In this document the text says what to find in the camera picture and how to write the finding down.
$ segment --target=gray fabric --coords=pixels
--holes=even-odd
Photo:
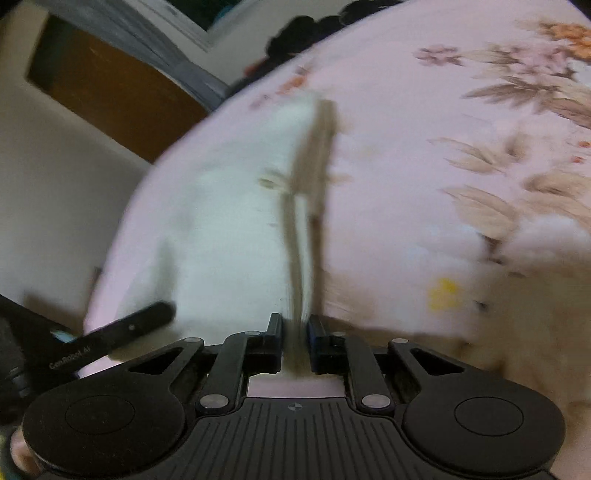
[[[166,73],[208,111],[228,86],[195,65],[154,24],[124,0],[36,0],[53,15]]]

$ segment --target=floral pattern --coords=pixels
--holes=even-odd
[[[510,200],[501,199],[472,186],[450,187],[444,190],[462,222],[475,228],[485,240],[487,260],[503,263],[499,255],[503,245],[519,231],[524,219],[539,215],[557,214],[575,220],[591,233],[591,208],[581,198],[591,190],[591,179],[572,171],[591,156],[591,88],[577,82],[571,61],[591,63],[591,29],[577,24],[548,21],[523,23],[524,28],[536,31],[543,40],[523,41],[507,45],[490,44],[484,50],[460,53],[451,47],[424,48],[415,53],[423,64],[444,65],[445,55],[488,64],[477,78],[499,78],[501,83],[478,88],[466,93],[466,99],[484,99],[487,103],[508,103],[511,108],[532,105],[533,112],[552,112],[573,123],[575,132],[563,139],[562,150],[572,155],[554,159],[548,171],[532,175],[513,191],[519,192]],[[509,171],[514,164],[528,160],[531,139],[516,131],[496,145],[482,142],[469,144],[452,138],[438,138],[432,143],[452,147],[462,155],[448,159],[453,167],[475,174],[501,174],[511,181]]]
[[[441,66],[446,63],[462,65],[460,54],[456,47],[446,47],[444,45],[433,45],[429,48],[421,48],[414,53],[415,58],[421,60],[423,65]]]

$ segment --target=white towel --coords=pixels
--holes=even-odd
[[[199,145],[181,142],[190,164],[179,167],[177,197],[145,208],[146,198],[158,196],[154,177],[166,174],[156,169],[131,202],[87,329],[158,300],[174,302],[177,315],[164,330],[115,352],[116,359],[188,336],[222,343],[236,332],[265,330],[273,312],[289,320],[288,344],[302,346],[302,320],[313,298],[309,219],[322,211],[335,109],[305,93],[260,117],[201,151],[190,153]],[[138,215],[160,231],[143,232]],[[134,241],[142,243],[141,252],[122,258]]]

